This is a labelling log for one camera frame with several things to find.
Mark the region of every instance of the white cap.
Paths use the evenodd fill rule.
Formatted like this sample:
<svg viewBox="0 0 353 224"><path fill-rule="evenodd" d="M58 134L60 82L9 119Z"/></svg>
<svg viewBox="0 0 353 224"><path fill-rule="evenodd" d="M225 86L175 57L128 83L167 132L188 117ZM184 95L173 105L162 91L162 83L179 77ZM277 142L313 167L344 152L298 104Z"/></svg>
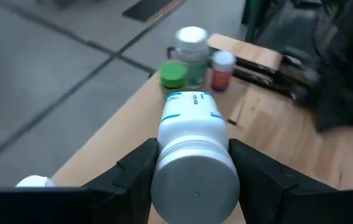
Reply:
<svg viewBox="0 0 353 224"><path fill-rule="evenodd" d="M48 177L32 175L21 180L16 187L54 187L55 184Z"/></svg>
<svg viewBox="0 0 353 224"><path fill-rule="evenodd" d="M195 51L207 49L207 31L199 27L184 27L176 32L176 47Z"/></svg>
<svg viewBox="0 0 353 224"><path fill-rule="evenodd" d="M228 72L234 68L236 64L236 57L223 50L217 51L213 54L213 69L220 72Z"/></svg>
<svg viewBox="0 0 353 224"><path fill-rule="evenodd" d="M161 151L151 197L166 222L222 223L236 207L239 194L236 168L216 140L184 136Z"/></svg>

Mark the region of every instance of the small bottle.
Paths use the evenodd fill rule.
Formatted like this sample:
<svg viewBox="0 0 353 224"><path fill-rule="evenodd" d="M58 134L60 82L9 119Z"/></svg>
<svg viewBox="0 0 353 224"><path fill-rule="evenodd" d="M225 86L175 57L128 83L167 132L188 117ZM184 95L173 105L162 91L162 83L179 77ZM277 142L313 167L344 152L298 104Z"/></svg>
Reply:
<svg viewBox="0 0 353 224"><path fill-rule="evenodd" d="M213 90L225 91L228 88L235 64L236 57L230 52L217 51L213 54Z"/></svg>
<svg viewBox="0 0 353 224"><path fill-rule="evenodd" d="M186 83L186 67L181 62L165 62L160 68L160 87L165 99L171 93L182 91Z"/></svg>

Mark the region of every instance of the floor line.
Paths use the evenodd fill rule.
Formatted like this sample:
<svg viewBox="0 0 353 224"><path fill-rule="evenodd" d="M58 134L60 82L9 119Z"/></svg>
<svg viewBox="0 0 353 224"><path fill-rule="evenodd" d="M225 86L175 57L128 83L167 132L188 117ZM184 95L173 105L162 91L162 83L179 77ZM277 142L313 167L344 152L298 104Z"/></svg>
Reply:
<svg viewBox="0 0 353 224"><path fill-rule="evenodd" d="M29 11L26 11L25 9L16 6L15 4L11 3L11 2L7 2L5 0L0 0L0 7L5 8L19 16L22 16L25 19L28 19L30 21L34 21L36 22L38 25L41 25L47 29L50 29L52 31L58 32L60 34L63 34L64 36L67 36L83 45L86 45L88 47L94 48L100 52L109 54L110 56L115 55L116 58L118 58L119 60L122 60L123 62L129 64L130 66L133 66L135 68L138 68L140 70L143 70L144 72L147 73L153 73L155 70L153 68L150 68L140 62L137 62L131 58L122 56L119 52L115 52L111 49L108 49L107 47L96 43L95 41L89 40L87 38L83 38L81 36L79 36L78 34L68 30L68 29L64 29L63 27L56 25L55 23L49 22L46 19L44 19L43 17L40 17L38 15L35 15L34 13L31 13Z"/></svg>
<svg viewBox="0 0 353 224"><path fill-rule="evenodd" d="M82 78L75 85L73 85L66 93L61 97L47 106L43 111L36 115L32 120L23 125L16 132L12 133L4 142L0 144L0 154L4 152L9 146L13 145L17 140L19 140L25 133L30 131L36 124L41 122L48 114L50 114L55 108L65 102L71 95L77 92L85 83L92 80L104 67L109 65L116 57L110 56L107 60L102 62L98 67L96 67L89 75Z"/></svg>
<svg viewBox="0 0 353 224"><path fill-rule="evenodd" d="M76 83L74 86L72 86L66 93L64 93L61 97L59 97L57 100L55 100L53 103L51 103L49 106L47 106L43 111L41 111L37 116L35 116L32 120L27 122L23 127L18 129L16 132L14 132L9 138L7 138L3 143L0 144L0 154L4 152L9 146L13 145L16 141L18 141L25 133L30 131L36 124L40 123L48 114L50 114L55 108L60 106L64 101L66 101L69 97L71 97L74 93L76 93L85 83L89 82L91 79L93 79L105 66L109 65L113 60L119 59L122 60L123 62L138 68L140 70L143 70L149 74L155 73L155 69L152 69L140 62L137 62L131 58L125 57L122 54L131 46L133 46L136 42L138 42L145 34L147 34L149 31L152 29L156 28L164 19L166 19L171 13L173 13L175 10L177 10L183 3L185 3L187 0L183 0L181 3L179 3L177 6L175 6L173 9L168 11L165 15L163 15L161 18L157 19L151 25L149 25L146 29L144 29L142 32L140 32L138 35L136 35L132 40L130 40L126 45L124 45L120 50L117 52L113 52L110 49L107 49L106 47L97 44L96 42L86 40L78 35L76 35L74 32L70 32L69 30L66 30L52 22L46 21L44 18L40 16L36 16L35 14L28 12L18 6L15 6L11 3L8 3L6 1L0 0L0 7L3 7L5 9L10 10L13 13L16 13L20 16L23 16L26 19L32 20L41 26L44 26L50 30L54 30L55 32L58 32L60 34L63 34L79 43L82 43L84 45L87 45L89 47L92 47L98 51L104 52L106 54L109 54L109 58L105 60L103 63L101 63L97 68L95 68L89 75L86 77L82 78L78 83Z"/></svg>

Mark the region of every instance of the pill bottle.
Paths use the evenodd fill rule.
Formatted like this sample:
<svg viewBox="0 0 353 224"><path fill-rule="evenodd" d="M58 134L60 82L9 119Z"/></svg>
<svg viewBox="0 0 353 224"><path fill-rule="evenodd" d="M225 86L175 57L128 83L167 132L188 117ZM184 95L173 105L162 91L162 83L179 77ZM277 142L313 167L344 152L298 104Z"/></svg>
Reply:
<svg viewBox="0 0 353 224"><path fill-rule="evenodd" d="M160 87L163 98L183 90L186 83L186 67L181 62L165 62L160 67Z"/></svg>
<svg viewBox="0 0 353 224"><path fill-rule="evenodd" d="M225 91L233 74L236 57L230 52L217 51L213 54L213 75L211 88L215 91Z"/></svg>
<svg viewBox="0 0 353 224"><path fill-rule="evenodd" d="M207 32L199 27L184 27L176 32L176 46L171 50L175 52L174 58L185 63L188 69L188 89L198 89L206 83L209 62L207 39Z"/></svg>
<svg viewBox="0 0 353 224"><path fill-rule="evenodd" d="M169 223L222 223L240 193L226 123L211 94L168 96L158 129L151 196Z"/></svg>

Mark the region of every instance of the white object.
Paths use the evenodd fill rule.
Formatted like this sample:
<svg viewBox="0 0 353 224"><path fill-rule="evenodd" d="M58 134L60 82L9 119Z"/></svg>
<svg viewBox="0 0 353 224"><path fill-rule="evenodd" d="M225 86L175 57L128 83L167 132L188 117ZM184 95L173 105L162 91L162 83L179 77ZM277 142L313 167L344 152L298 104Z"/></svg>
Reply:
<svg viewBox="0 0 353 224"><path fill-rule="evenodd" d="M219 72L229 72L234 69L236 57L223 50L213 53L213 69Z"/></svg>
<svg viewBox="0 0 353 224"><path fill-rule="evenodd" d="M186 51L206 50L207 31L200 27L184 27L176 32L176 47Z"/></svg>
<svg viewBox="0 0 353 224"><path fill-rule="evenodd" d="M240 184L228 153L226 123L209 93L167 98L158 129L152 202L169 223L222 223L234 210Z"/></svg>
<svg viewBox="0 0 353 224"><path fill-rule="evenodd" d="M184 27L176 32L176 59L185 63L186 87L193 90L206 83L209 61L208 34L199 27Z"/></svg>
<svg viewBox="0 0 353 224"><path fill-rule="evenodd" d="M31 175L21 180L16 187L54 187L55 184L48 177Z"/></svg>

